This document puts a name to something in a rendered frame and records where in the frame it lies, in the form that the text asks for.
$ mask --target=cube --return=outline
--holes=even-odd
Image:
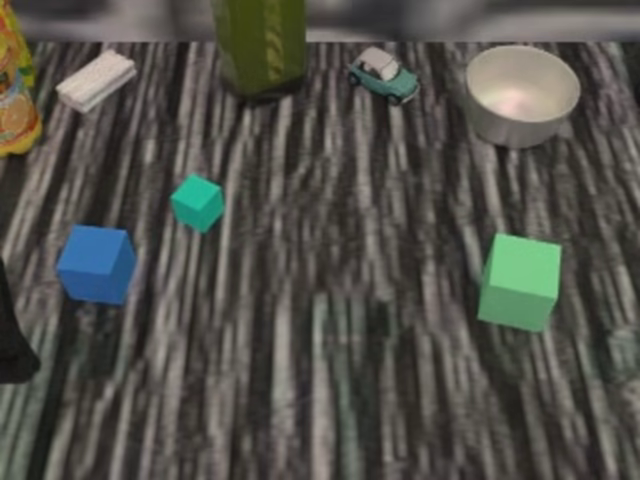
[[[75,225],[56,266],[74,300],[124,304],[136,255],[125,230]]]
[[[560,245],[497,234],[483,273],[478,318],[543,331],[558,300],[561,252]]]
[[[179,222],[206,233],[224,212],[222,189],[198,175],[190,175],[171,195]]]

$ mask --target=green vase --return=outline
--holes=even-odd
[[[223,84],[249,100],[293,93],[306,73],[306,0],[211,0]]]

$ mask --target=green cube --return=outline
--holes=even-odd
[[[224,212],[222,189],[198,175],[190,175],[171,195],[179,222],[206,233]]]
[[[561,253],[560,245],[497,234],[484,268],[478,318],[543,331],[558,300]]]

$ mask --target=car windshield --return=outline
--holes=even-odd
[[[400,73],[400,65],[398,62],[391,60],[380,70],[380,78],[384,82],[390,82]]]

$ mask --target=gray striped surface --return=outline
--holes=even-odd
[[[617,45],[544,46],[585,96],[520,153],[465,125],[482,45],[386,45],[424,85],[396,109],[348,87],[357,45],[310,47],[304,90],[254,109],[218,86],[212,44],[116,45],[138,78],[76,115],[54,87],[108,47],[38,45],[46,136],[0,163],[2,255],[43,361],[0,387],[0,479],[638,478],[640,380],[609,358],[633,346],[640,278]],[[206,235],[169,208],[191,173],[225,192]],[[74,223],[131,233],[125,307],[65,297]],[[543,334],[475,318],[497,231],[564,247]]]

